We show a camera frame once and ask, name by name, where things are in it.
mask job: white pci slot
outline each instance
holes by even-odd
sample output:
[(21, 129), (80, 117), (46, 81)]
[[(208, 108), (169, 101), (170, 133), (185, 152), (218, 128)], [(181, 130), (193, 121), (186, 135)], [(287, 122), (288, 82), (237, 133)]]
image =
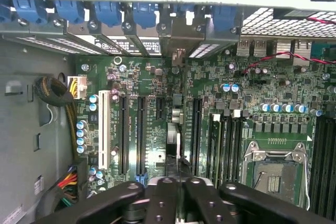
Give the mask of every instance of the white pci slot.
[(99, 151), (98, 168), (108, 169), (111, 163), (111, 111), (110, 111), (110, 91), (101, 90), (99, 96)]

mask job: ventilation grille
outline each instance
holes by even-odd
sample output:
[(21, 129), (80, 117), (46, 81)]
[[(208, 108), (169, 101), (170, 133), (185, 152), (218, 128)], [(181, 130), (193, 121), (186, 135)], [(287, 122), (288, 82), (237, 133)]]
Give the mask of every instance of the ventilation grille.
[(78, 44), (78, 43), (75, 43), (75, 42), (72, 42), (70, 40), (67, 40), (67, 39), (61, 39), (61, 38), (58, 38), (58, 39), (55, 39), (55, 38), (48, 38), (52, 41), (55, 41), (55, 42), (58, 42), (58, 43), (61, 43), (61, 44), (64, 44), (66, 46), (69, 46), (69, 47), (73, 47), (74, 49), (78, 49), (78, 50), (82, 50), (84, 52), (88, 52), (90, 54), (97, 54), (99, 55), (100, 53), (97, 52), (97, 51), (94, 51), (90, 48), (87, 48), (85, 46), (82, 46), (81, 44)]
[[(336, 21), (336, 13), (319, 12), (311, 17)], [(244, 20), (242, 35), (336, 38), (336, 25), (308, 20), (273, 19), (272, 8), (260, 8)]]
[(50, 47), (52, 49), (67, 52), (69, 54), (79, 54), (79, 52), (77, 52), (77, 51), (73, 51), (73, 50), (70, 50), (70, 49), (67, 49), (67, 48), (64, 48), (64, 47), (59, 47), (59, 46), (56, 46), (54, 44), (46, 43), (44, 41), (37, 40), (34, 37), (23, 37), (23, 38), (17, 37), (17, 38), (21, 39), (21, 40), (25, 40), (25, 41), (30, 42), (30, 43), (34, 43), (34, 44), (38, 44), (38, 45), (41, 45), (41, 46)]

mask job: motherboard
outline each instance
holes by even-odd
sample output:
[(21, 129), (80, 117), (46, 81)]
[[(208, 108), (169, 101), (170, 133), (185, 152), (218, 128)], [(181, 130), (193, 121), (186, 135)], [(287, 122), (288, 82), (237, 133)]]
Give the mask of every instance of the motherboard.
[(88, 157), (89, 190), (167, 176), (175, 149), (192, 176), (217, 188), (240, 182), (309, 208), (316, 123), (335, 111), (336, 67), (283, 58), (253, 65), (259, 59), (235, 49), (179, 66), (165, 57), (77, 57), (77, 75), (87, 78), (87, 96), (76, 100), (77, 151)]

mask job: green circuit board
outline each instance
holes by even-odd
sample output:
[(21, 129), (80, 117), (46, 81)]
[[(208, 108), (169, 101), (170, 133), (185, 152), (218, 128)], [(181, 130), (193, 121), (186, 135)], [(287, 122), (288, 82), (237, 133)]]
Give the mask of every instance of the green circuit board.
[[(180, 94), (183, 103), (179, 108), (183, 119), (178, 128), (182, 133), (182, 156), (190, 162), (193, 176), (208, 177), (215, 186), (226, 181), (242, 182), (295, 205), (305, 206), (302, 162), (267, 158), (262, 162), (249, 162), (247, 169), (243, 169), (244, 158), (253, 141), (260, 150), (282, 152), (292, 152), (302, 143), (307, 155), (309, 182), (316, 125), (316, 117), (310, 111), (324, 111), (326, 104), (336, 101), (336, 97), (327, 91), (327, 87), (336, 81), (334, 66), (311, 63), (306, 72), (297, 73), (293, 65), (275, 59), (258, 66), (267, 69), (267, 73), (242, 74), (242, 70), (258, 58), (217, 54), (205, 60), (186, 59), (183, 68), (172, 67), (169, 58), (121, 59), (121, 64), (126, 66), (125, 72), (119, 70), (120, 64), (115, 64), (114, 57), (77, 57), (77, 74), (86, 76), (88, 83), (87, 99), (77, 102), (78, 121), (87, 121), (96, 114), (89, 111), (90, 95), (98, 94), (99, 90), (119, 91), (119, 101), (111, 102), (111, 148), (118, 146), (121, 138), (120, 99), (128, 100), (128, 168), (121, 172), (118, 156), (111, 157), (104, 183), (98, 185), (97, 180), (93, 180), (89, 183), (90, 190), (105, 190), (123, 181), (135, 180), (139, 163), (139, 98), (145, 101), (146, 115), (142, 121), (145, 124), (145, 155), (141, 160), (145, 161), (148, 179), (166, 175), (167, 123), (172, 122), (172, 110), (176, 105), (173, 96)], [(83, 71), (82, 65), (88, 65), (89, 70)], [(322, 79), (324, 73), (330, 74), (328, 80)], [(116, 77), (113, 81), (108, 80), (111, 74)], [(224, 92), (224, 84), (236, 84), (239, 91)], [(160, 118), (158, 99), (164, 101)], [(259, 106), (262, 103), (276, 103), (280, 107), (302, 104), (305, 111), (263, 112)], [(241, 116), (233, 117), (235, 111), (240, 111)], [(81, 155), (88, 156), (90, 166), (95, 165), (98, 157), (97, 139), (98, 122), (89, 121), (87, 150)], [(267, 191), (270, 183), (273, 183), (272, 188)]]

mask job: perforated metal panel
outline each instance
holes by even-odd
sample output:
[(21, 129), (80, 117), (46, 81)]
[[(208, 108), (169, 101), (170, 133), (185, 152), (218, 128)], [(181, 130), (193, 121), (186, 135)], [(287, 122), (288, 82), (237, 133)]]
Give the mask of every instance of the perforated metal panel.
[[(318, 12), (311, 17), (336, 22), (336, 13)], [(308, 20), (273, 19), (272, 8), (260, 8), (244, 20), (242, 35), (281, 37), (336, 38), (336, 25), (327, 25)]]
[(52, 49), (60, 50), (60, 51), (63, 51), (63, 52), (67, 52), (69, 54), (79, 54), (79, 52), (77, 52), (77, 51), (70, 50), (70, 49), (64, 48), (64, 47), (59, 47), (59, 46), (56, 46), (52, 43), (47, 43), (47, 42), (38, 40), (34, 37), (17, 37), (17, 39), (24, 40), (24, 41), (34, 43), (34, 44), (38, 44), (38, 45), (41, 45), (41, 46), (49, 47), (49, 48), (52, 48)]
[(87, 52), (89, 54), (98, 54), (98, 55), (100, 54), (97, 51), (94, 51), (90, 48), (87, 48), (85, 46), (82, 46), (78, 43), (75, 43), (75, 42), (67, 40), (67, 39), (61, 39), (61, 38), (48, 38), (48, 39), (50, 39), (52, 41), (55, 41), (55, 42), (58, 42), (58, 43), (61, 43), (61, 44), (64, 44), (64, 45), (69, 46), (69, 47), (73, 47), (75, 50), (79, 49), (79, 50)]

